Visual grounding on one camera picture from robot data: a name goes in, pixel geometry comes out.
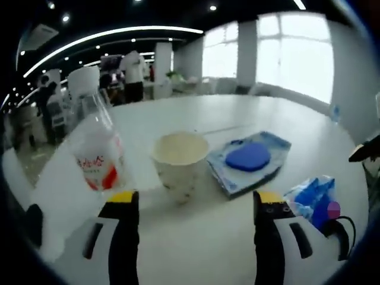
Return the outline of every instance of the window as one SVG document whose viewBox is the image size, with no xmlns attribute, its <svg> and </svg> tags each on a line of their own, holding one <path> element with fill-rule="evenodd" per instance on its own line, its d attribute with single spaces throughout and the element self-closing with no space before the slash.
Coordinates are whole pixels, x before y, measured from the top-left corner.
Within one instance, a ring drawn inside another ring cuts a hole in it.
<svg viewBox="0 0 380 285">
<path fill-rule="evenodd" d="M 206 33 L 203 43 L 203 77 L 236 78 L 238 30 L 238 23 L 232 22 Z"/>
<path fill-rule="evenodd" d="M 334 55 L 326 19 L 311 13 L 259 17 L 256 82 L 329 103 Z"/>
</svg>

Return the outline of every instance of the person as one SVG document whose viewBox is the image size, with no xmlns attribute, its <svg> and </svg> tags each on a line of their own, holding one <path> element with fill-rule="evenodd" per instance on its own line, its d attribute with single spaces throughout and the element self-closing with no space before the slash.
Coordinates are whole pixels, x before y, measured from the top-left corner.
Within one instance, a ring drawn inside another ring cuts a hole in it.
<svg viewBox="0 0 380 285">
<path fill-rule="evenodd" d="M 150 81 L 154 82 L 154 68 L 153 68 L 153 64 L 151 64 L 149 66 L 149 77 L 150 77 Z"/>
<path fill-rule="evenodd" d="M 57 84 L 55 82 L 49 82 L 49 77 L 43 75 L 40 79 L 40 90 L 37 95 L 36 103 L 38 108 L 37 116 L 42 115 L 42 122 L 46 133 L 47 143 L 55 145 L 55 134 L 52 127 L 52 117 L 49 113 L 47 104 L 49 98 L 55 92 Z"/>
<path fill-rule="evenodd" d="M 125 72 L 124 96 L 126 103 L 140 102 L 144 97 L 143 68 L 144 61 L 133 50 L 120 62 L 119 69 Z"/>
</svg>

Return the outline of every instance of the white shirt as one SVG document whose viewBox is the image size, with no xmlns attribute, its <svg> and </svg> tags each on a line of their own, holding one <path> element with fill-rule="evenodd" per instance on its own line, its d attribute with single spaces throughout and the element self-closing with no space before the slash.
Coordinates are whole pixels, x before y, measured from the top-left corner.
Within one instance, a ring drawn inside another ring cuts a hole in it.
<svg viewBox="0 0 380 285">
<path fill-rule="evenodd" d="M 143 77 L 143 65 L 144 59 L 141 61 L 140 54 L 133 50 L 120 62 L 120 70 L 125 71 L 125 83 L 137 83 L 144 80 Z"/>
</svg>

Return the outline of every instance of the plastic bottle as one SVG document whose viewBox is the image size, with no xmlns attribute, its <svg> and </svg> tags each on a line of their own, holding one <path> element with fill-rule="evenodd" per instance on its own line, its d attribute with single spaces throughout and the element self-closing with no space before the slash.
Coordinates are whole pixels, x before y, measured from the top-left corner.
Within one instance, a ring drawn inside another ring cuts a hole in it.
<svg viewBox="0 0 380 285">
<path fill-rule="evenodd" d="M 72 96 L 68 144 L 94 191 L 124 189 L 128 182 L 122 141 L 99 93 L 99 69 L 77 69 L 68 76 Z"/>
</svg>

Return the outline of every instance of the floor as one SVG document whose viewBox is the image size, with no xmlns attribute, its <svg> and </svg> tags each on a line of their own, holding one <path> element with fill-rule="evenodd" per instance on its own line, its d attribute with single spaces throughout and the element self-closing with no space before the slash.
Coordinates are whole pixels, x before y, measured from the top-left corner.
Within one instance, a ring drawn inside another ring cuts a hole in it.
<svg viewBox="0 0 380 285">
<path fill-rule="evenodd" d="M 36 146 L 32 147 L 29 142 L 28 129 L 23 132 L 21 144 L 17 149 L 17 157 L 33 187 L 36 186 L 42 169 L 53 156 L 57 147 L 58 145 L 53 146 L 38 141 L 36 141 Z"/>
</svg>

